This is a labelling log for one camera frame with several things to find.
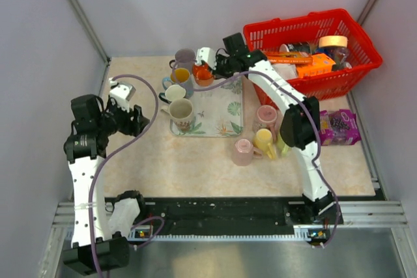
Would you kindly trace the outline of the orange mug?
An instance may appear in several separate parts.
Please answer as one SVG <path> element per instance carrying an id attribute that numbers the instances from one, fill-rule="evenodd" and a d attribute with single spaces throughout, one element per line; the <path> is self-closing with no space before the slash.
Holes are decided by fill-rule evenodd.
<path id="1" fill-rule="evenodd" d="M 204 65 L 193 65 L 192 73 L 195 79 L 195 82 L 200 87 L 208 87 L 213 84 L 214 76 L 209 70 L 207 64 Z"/>

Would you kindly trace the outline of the light blue butterfly mug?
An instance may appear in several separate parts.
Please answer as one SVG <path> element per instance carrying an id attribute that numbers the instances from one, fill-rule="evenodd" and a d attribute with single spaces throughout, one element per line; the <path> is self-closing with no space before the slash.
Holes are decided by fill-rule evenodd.
<path id="1" fill-rule="evenodd" d="M 180 84 L 186 89 L 186 98 L 191 98 L 194 95 L 194 86 L 190 72 L 185 68 L 177 68 L 169 77 L 165 77 L 162 80 L 162 86 L 164 90 L 168 87 Z"/>

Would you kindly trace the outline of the lilac purple mug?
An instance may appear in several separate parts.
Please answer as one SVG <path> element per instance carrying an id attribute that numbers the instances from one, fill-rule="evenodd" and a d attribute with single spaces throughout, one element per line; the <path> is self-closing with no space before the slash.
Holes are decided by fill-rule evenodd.
<path id="1" fill-rule="evenodd" d="M 176 52 L 174 59 L 170 60 L 169 67 L 171 69 L 185 68 L 191 71 L 194 62 L 195 51 L 189 48 L 182 48 Z"/>

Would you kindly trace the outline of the cream floral mug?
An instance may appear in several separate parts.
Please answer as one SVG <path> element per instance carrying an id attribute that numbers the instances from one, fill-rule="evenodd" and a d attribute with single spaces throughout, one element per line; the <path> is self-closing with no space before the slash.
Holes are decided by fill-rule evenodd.
<path id="1" fill-rule="evenodd" d="M 185 98 L 174 100 L 169 105 L 163 105 L 160 110 L 169 115 L 180 131 L 188 132 L 192 127 L 195 114 L 193 103 L 190 100 Z"/>

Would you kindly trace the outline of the dark green mug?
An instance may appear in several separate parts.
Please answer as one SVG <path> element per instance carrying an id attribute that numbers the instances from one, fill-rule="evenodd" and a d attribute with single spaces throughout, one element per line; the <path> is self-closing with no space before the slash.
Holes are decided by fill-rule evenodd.
<path id="1" fill-rule="evenodd" d="M 172 85 L 168 87 L 164 92 L 158 95 L 159 99 L 167 104 L 175 100 L 180 100 L 186 97 L 186 89 L 180 85 Z"/>

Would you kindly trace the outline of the pink ghost pattern mug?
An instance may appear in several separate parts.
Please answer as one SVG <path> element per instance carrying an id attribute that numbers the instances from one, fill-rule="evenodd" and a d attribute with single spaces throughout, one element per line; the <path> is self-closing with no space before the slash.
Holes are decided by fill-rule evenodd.
<path id="1" fill-rule="evenodd" d="M 278 110 L 271 105 L 261 105 L 255 112 L 252 130 L 257 132 L 261 128 L 268 128 L 271 132 L 278 130 Z"/>

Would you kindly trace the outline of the yellow mug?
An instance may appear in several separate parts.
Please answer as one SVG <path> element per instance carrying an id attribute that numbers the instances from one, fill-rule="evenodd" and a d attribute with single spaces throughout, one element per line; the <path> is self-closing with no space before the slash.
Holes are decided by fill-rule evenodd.
<path id="1" fill-rule="evenodd" d="M 264 128 L 258 130 L 253 138 L 253 145 L 271 160 L 277 158 L 276 148 L 270 130 Z"/>

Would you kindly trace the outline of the pale pink faceted mug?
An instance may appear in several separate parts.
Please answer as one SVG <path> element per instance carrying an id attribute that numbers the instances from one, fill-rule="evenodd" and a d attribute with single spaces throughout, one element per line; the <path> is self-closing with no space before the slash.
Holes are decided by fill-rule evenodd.
<path id="1" fill-rule="evenodd" d="M 247 138 L 241 138 L 234 143 L 232 161 L 238 166 L 248 166 L 254 159 L 263 158 L 263 151 L 256 148 Z"/>

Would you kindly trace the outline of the lime green faceted mug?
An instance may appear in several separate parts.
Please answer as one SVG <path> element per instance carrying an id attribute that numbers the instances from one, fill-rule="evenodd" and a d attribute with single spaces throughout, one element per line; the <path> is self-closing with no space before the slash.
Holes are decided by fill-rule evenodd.
<path id="1" fill-rule="evenodd" d="M 281 157 L 286 157 L 291 151 L 291 147 L 284 142 L 280 134 L 277 135 L 276 145 Z"/>

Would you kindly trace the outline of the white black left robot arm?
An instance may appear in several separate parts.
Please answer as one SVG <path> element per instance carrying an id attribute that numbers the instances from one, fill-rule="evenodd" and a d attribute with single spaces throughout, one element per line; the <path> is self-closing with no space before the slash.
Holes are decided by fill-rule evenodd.
<path id="1" fill-rule="evenodd" d="M 101 270 L 127 266 L 130 229 L 147 218 L 144 198 L 136 190 L 118 195 L 112 215 L 107 216 L 102 178 L 97 170 L 106 160 L 110 135 L 120 132 L 137 137 L 150 120 L 138 105 L 121 107 L 114 97 L 103 102 L 93 94 L 74 98 L 71 110 L 74 120 L 64 152 L 74 188 L 74 231 L 63 262 L 87 276 L 97 273 L 97 266 Z"/>

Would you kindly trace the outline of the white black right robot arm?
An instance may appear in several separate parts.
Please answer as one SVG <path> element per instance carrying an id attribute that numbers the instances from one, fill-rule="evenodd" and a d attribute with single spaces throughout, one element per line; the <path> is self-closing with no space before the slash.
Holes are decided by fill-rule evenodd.
<path id="1" fill-rule="evenodd" d="M 324 178 L 319 161 L 318 99 L 307 97 L 294 89 L 277 73 L 261 50 L 249 50 L 241 33 L 225 37 L 223 44 L 225 54 L 201 48 L 197 53 L 198 60 L 207 64 L 217 78 L 233 80 L 238 76 L 246 76 L 277 105 L 283 113 L 280 136 L 293 149 L 301 169 L 306 219 L 319 223 L 333 209 L 334 223 L 338 224 L 341 218 L 338 197 Z"/>

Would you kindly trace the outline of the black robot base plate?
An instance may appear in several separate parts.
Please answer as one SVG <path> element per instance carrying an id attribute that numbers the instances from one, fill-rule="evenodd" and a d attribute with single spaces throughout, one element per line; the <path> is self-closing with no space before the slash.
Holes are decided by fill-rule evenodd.
<path id="1" fill-rule="evenodd" d="M 146 197 L 134 220 L 160 216 L 161 235 L 256 236 L 292 234 L 296 225 L 331 226 L 336 205 L 314 212 L 305 197 Z"/>

